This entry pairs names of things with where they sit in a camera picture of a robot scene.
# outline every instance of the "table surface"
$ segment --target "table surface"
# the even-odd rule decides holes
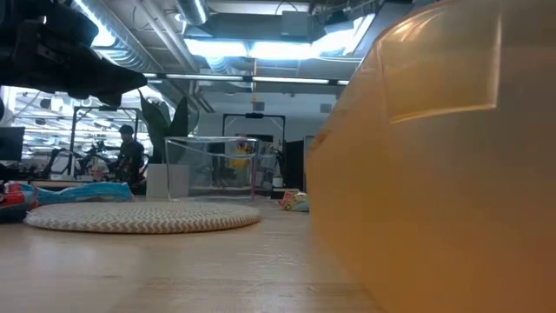
[[[196,234],[0,225],[0,311],[379,311],[313,238],[308,214],[253,205],[259,223]]]

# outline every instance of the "person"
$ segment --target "person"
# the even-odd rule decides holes
[[[129,186],[139,183],[139,170],[143,166],[142,154],[144,147],[133,138],[133,128],[129,125],[120,127],[122,145],[118,154],[116,179],[128,183]]]

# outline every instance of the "black frame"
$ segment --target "black frame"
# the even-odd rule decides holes
[[[106,106],[97,106],[97,107],[86,107],[86,106],[75,106],[73,107],[73,117],[71,119],[71,137],[69,139],[69,157],[68,157],[68,175],[71,175],[71,172],[75,172],[75,169],[71,168],[71,164],[73,163],[73,149],[76,143],[76,126],[77,122],[81,120],[81,118],[77,118],[77,112],[79,110],[88,110],[91,112],[92,110],[100,110],[100,111],[117,111],[117,110],[132,110],[136,113],[136,126],[133,133],[133,138],[137,140],[137,128],[139,127],[139,113],[141,110],[135,108],[116,108],[116,107],[106,107]]]
[[[226,128],[226,118],[227,117],[245,117],[250,119],[262,119],[264,117],[277,117],[280,118],[282,121],[282,128],[281,128],[281,140],[282,140],[282,150],[286,147],[286,116],[279,116],[279,115],[265,115],[262,113],[245,113],[245,114],[235,114],[235,113],[224,113],[222,115],[222,136],[224,135],[225,128]]]

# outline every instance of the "blue fabric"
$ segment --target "blue fabric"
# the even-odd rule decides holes
[[[31,191],[35,187],[21,184],[21,191]],[[126,202],[133,201],[133,195],[126,183],[87,183],[80,187],[70,187],[62,191],[38,188],[38,205],[78,202]]]

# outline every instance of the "plant leaf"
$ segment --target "plant leaf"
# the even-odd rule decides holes
[[[152,163],[162,163],[165,160],[164,151],[166,150],[164,147],[164,137],[169,132],[166,119],[164,119],[161,111],[154,104],[145,99],[140,90],[139,96],[141,97],[142,115],[147,123],[150,142],[153,144],[153,157],[151,161]]]
[[[168,105],[166,104],[166,102],[161,101],[160,103],[157,104],[157,106],[158,109],[161,111],[162,116],[166,120],[166,124],[169,126],[172,119],[170,118],[170,110],[168,109]]]
[[[183,97],[175,108],[174,120],[170,124],[169,137],[187,137],[189,135],[188,99]]]

